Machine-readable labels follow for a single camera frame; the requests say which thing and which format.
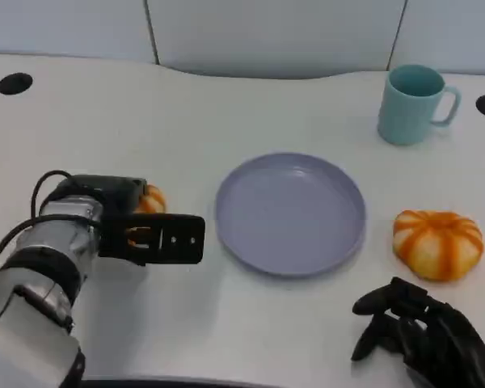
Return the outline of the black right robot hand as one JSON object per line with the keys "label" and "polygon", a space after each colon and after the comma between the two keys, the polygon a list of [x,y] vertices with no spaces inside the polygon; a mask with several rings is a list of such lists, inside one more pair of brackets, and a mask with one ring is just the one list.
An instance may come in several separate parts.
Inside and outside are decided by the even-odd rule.
{"label": "black right robot hand", "polygon": [[370,315],[351,360],[376,348],[400,355],[418,387],[485,387],[485,343],[468,318],[399,277],[360,297],[356,315]]}

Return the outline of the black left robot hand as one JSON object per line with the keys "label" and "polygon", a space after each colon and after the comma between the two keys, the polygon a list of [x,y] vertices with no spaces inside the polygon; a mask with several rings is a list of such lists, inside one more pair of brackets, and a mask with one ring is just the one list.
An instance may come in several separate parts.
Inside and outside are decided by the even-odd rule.
{"label": "black left robot hand", "polygon": [[132,213],[146,194],[147,182],[141,178],[111,175],[72,175],[62,180],[44,199],[49,202],[68,196],[87,196],[98,201],[106,215]]}

